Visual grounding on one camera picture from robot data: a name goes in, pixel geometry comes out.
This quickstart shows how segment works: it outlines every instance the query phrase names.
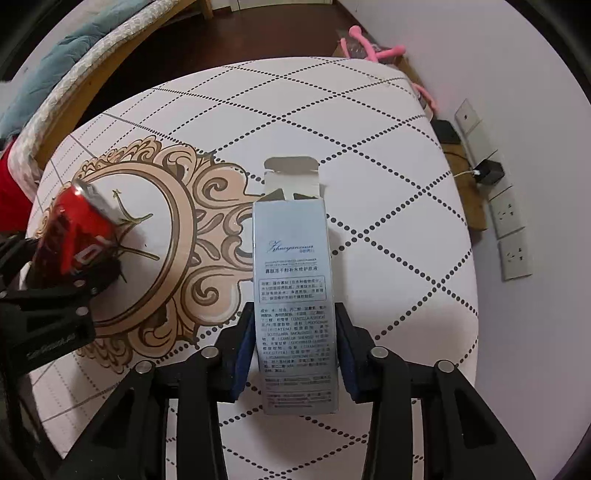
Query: metal screw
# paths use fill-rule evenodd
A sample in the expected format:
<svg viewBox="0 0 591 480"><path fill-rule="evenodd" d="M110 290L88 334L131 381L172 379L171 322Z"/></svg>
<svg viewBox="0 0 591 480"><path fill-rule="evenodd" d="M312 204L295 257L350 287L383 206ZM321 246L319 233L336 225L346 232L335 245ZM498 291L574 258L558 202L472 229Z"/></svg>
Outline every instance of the metal screw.
<svg viewBox="0 0 591 480"><path fill-rule="evenodd" d="M203 350L201 350L201 354L205 357L205 358L215 358L219 355L220 350L217 349L217 347L214 347L212 345L205 347Z"/></svg>
<svg viewBox="0 0 591 480"><path fill-rule="evenodd" d="M454 371L455 365L453 363L451 363L449 360L441 360L437 364L437 368L439 370L441 370L442 372L445 372L447 374L450 374L450 373L452 373Z"/></svg>
<svg viewBox="0 0 591 480"><path fill-rule="evenodd" d="M388 350L383 346L375 346L371 349L371 354L375 358L386 358L388 356Z"/></svg>
<svg viewBox="0 0 591 480"><path fill-rule="evenodd" d="M139 374L146 374L150 370L152 370L152 362L142 360L141 362L135 364L135 371Z"/></svg>

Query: cardboard box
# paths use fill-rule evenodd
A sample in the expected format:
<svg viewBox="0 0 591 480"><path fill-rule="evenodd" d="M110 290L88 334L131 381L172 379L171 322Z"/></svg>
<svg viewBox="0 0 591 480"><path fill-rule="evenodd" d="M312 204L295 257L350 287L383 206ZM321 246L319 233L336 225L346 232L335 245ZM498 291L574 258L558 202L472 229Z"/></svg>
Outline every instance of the cardboard box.
<svg viewBox="0 0 591 480"><path fill-rule="evenodd" d="M318 162L265 161L253 207L256 348L267 414L337 410L335 304Z"/></svg>

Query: crushed can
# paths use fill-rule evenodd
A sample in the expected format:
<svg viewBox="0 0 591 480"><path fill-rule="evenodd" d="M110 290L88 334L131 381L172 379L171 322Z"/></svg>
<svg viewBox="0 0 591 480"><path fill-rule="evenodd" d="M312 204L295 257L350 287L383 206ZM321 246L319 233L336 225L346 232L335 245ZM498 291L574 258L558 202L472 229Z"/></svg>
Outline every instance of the crushed can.
<svg viewBox="0 0 591 480"><path fill-rule="evenodd" d="M68 282L116 251L116 216L94 186L75 179L54 201L25 283L46 288Z"/></svg>

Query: cursive brand logo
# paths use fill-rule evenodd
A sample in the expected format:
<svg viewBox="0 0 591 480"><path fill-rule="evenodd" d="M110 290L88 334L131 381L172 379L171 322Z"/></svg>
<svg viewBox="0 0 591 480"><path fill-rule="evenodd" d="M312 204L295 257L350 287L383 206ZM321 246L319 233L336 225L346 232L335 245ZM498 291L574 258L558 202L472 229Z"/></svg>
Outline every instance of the cursive brand logo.
<svg viewBox="0 0 591 480"><path fill-rule="evenodd" d="M284 247L281 243L281 240L271 240L269 242L267 253L287 253L291 250L298 250L302 253L305 253L310 252L312 248L314 248L314 245L290 245L289 247Z"/></svg>
<svg viewBox="0 0 591 480"><path fill-rule="evenodd" d="M76 335L74 333L71 333L67 337L60 338L57 342L47 343L46 345L43 345L39 350L33 350L32 352L27 353L27 360L33 360L34 358L38 357L42 353L49 352L50 350L53 350L54 348L57 348L59 346L63 346L67 343L70 343L75 338L76 338Z"/></svg>

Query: black device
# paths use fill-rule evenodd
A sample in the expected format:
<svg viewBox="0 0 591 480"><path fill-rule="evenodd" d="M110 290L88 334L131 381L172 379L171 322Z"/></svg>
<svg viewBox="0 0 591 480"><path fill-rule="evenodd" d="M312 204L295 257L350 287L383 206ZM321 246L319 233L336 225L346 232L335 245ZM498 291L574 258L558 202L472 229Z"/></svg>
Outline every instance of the black device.
<svg viewBox="0 0 591 480"><path fill-rule="evenodd" d="M503 165L489 158L482 160L474 170L478 171L478 173L474 173L476 182L482 185L494 185L505 176Z"/></svg>
<svg viewBox="0 0 591 480"><path fill-rule="evenodd" d="M431 126L433 127L433 131L435 132L435 136L439 140L439 143L451 145L460 145L462 143L462 140L460 140L453 125L447 120L438 120L434 118L431 120Z"/></svg>
<svg viewBox="0 0 591 480"><path fill-rule="evenodd" d="M375 346L335 304L345 387L373 402L363 480L411 480L412 398L423 408L426 480L532 480L525 459L470 382L448 360L433 367L405 362ZM91 420L55 480L164 480L168 401L178 398L177 478L227 480L218 401L234 402L246 384L255 348L254 305L234 327L179 364L136 364Z"/></svg>
<svg viewBox="0 0 591 480"><path fill-rule="evenodd" d="M5 281L17 274L33 252L34 241L22 237L0 246L0 274ZM8 398L15 390L11 386L18 375L39 362L56 359L94 338L93 331L85 330L87 312L80 315L76 310L87 309L91 296L118 274L118 262L106 262L77 277L72 285L8 291L0 299L0 333L9 346L2 349L2 375L12 404L13 440L20 443L18 453L25 464L32 456L18 437L22 419L18 397ZM77 280L85 283L75 284ZM367 330L352 324L342 303L335 304L335 313L345 388L356 403L374 404L363 480L411 480L413 398L420 399L423 412L426 480L534 479L508 433L456 365L448 360L433 367L405 362L375 346ZM65 326L72 331L82 328L85 334L35 353L40 349L39 329L51 338L63 338ZM227 480L217 402L238 399L255 343L254 304L247 302L238 323L223 329L215 346L204 347L177 364L137 363L87 425L53 480L164 480L171 398L178 398L178 480L194 478L196 455L201 479ZM6 352L20 353L11 359Z"/></svg>
<svg viewBox="0 0 591 480"><path fill-rule="evenodd" d="M22 233L0 243L0 374L10 442L27 466L34 461L22 421L18 380L95 339L90 299L121 273L119 261L110 258L66 284L32 290L8 289L33 258L37 243L36 239L25 239Z"/></svg>

